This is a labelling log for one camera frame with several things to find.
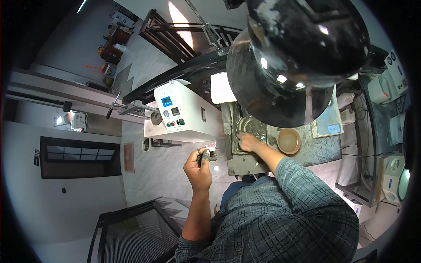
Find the jeans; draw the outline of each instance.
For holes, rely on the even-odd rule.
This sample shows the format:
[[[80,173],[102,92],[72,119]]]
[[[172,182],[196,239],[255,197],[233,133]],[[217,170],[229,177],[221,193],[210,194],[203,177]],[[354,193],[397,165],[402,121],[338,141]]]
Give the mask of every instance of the jeans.
[[[249,187],[253,187],[253,186],[257,186],[259,184],[268,182],[270,180],[275,180],[274,177],[270,177],[268,175],[262,176],[259,179],[257,179],[254,183],[246,183],[246,182],[233,182],[229,185],[228,189],[224,192],[224,194],[222,195],[222,200],[221,200],[221,209],[225,208],[225,210],[227,210],[226,205],[228,202],[228,199],[233,196],[235,194],[236,191],[240,190],[241,188],[249,188]]]

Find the doormat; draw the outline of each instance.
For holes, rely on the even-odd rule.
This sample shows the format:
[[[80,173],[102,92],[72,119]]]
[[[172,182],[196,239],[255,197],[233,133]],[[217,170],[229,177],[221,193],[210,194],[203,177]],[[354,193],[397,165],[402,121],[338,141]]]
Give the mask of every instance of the doormat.
[[[133,142],[124,144],[124,171],[134,173]]]

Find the man's left hand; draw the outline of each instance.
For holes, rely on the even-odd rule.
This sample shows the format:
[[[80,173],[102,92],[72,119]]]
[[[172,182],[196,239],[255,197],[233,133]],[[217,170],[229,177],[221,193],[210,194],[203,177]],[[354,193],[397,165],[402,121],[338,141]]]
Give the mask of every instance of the man's left hand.
[[[196,159],[201,154],[202,160],[199,167],[196,163]],[[192,185],[193,193],[209,191],[209,188],[211,187],[212,174],[209,170],[209,158],[209,150],[203,147],[193,151],[183,166],[184,172]]]

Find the wooden bowl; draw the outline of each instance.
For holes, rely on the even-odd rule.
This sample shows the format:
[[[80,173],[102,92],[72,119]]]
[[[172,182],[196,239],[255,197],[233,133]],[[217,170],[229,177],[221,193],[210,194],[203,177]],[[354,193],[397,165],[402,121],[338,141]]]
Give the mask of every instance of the wooden bowl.
[[[301,146],[301,137],[295,129],[282,129],[278,135],[278,147],[288,155],[295,154]]]

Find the gray work surface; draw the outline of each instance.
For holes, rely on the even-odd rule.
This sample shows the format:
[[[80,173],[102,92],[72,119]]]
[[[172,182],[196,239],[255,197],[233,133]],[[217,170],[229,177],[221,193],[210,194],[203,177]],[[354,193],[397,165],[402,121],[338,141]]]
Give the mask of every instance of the gray work surface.
[[[226,142],[225,147],[227,152],[228,174],[244,175],[269,172],[267,165],[262,160],[260,160],[260,158],[255,153],[232,154],[232,146],[230,143],[227,143],[232,141],[232,113],[230,112],[229,103],[232,102],[221,104],[222,121],[224,123]],[[298,163],[302,164],[303,166],[312,166],[341,159],[341,138],[339,135],[323,138],[313,138],[310,124],[306,124],[295,129],[300,134],[301,147],[295,155],[291,156],[291,158],[293,158]],[[279,131],[279,128],[269,125],[267,126],[268,145],[276,151],[279,151],[276,141],[279,135]]]

